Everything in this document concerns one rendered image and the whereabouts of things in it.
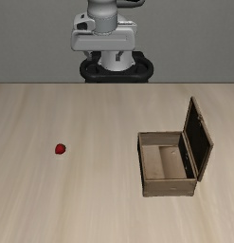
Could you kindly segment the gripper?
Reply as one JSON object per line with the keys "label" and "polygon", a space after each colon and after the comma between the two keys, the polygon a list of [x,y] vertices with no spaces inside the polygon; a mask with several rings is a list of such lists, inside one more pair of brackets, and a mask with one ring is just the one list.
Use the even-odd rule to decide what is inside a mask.
{"label": "gripper", "polygon": [[92,61],[90,51],[118,51],[116,61],[124,51],[135,49],[135,34],[137,25],[133,21],[119,21],[117,28],[110,34],[97,35],[90,30],[73,30],[71,34],[71,48],[83,51],[87,61]]}

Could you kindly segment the red strawberry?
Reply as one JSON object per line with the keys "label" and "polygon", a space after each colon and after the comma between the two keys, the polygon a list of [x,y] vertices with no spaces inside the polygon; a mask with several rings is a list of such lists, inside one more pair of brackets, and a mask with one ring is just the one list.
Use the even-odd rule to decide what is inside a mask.
{"label": "red strawberry", "polygon": [[62,143],[58,143],[55,147],[55,153],[61,155],[66,151],[66,146]]}

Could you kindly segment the brown wooden box lid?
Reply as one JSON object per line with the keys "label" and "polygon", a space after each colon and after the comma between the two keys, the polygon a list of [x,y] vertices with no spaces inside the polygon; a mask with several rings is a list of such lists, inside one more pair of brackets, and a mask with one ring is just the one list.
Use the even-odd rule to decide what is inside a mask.
{"label": "brown wooden box lid", "polygon": [[194,97],[191,97],[189,101],[183,135],[193,174],[198,181],[201,181],[214,143],[208,133],[201,109]]}

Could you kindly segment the brown wooden box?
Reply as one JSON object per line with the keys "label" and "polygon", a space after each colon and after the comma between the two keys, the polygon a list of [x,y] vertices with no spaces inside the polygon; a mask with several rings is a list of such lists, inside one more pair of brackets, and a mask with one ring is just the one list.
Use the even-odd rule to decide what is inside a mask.
{"label": "brown wooden box", "polygon": [[143,196],[193,196],[197,176],[183,132],[138,133]]}

